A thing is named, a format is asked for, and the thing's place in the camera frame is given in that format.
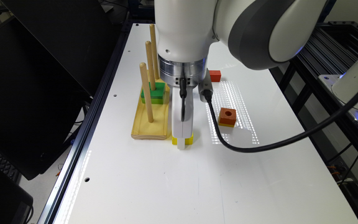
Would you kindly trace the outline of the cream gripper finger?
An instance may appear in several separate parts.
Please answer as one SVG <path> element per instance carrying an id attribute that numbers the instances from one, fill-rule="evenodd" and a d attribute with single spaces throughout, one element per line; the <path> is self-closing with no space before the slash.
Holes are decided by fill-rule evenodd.
<path id="1" fill-rule="evenodd" d="M 185 138 L 178 138 L 177 139 L 177 149 L 184 150 L 185 148 Z"/>

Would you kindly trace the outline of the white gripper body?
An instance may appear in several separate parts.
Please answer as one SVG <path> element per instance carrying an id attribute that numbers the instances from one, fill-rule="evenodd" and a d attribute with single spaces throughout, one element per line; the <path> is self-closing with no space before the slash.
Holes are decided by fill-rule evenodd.
<path id="1" fill-rule="evenodd" d="M 190 138 L 193 134 L 193 88 L 186 88 L 185 115 L 182 117 L 182 99 L 180 88 L 172 87 L 172 136 L 175 138 Z"/>

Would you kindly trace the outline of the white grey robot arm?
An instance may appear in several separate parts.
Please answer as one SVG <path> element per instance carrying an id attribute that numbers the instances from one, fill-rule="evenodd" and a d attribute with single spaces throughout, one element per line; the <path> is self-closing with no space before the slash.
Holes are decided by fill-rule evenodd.
<path id="1" fill-rule="evenodd" d="M 325 6 L 326 0 L 156 1 L 160 78 L 172 94 L 177 147 L 193 134 L 193 89 L 211 94 L 204 86 L 213 42 L 247 68 L 273 68 L 304 47 Z"/>

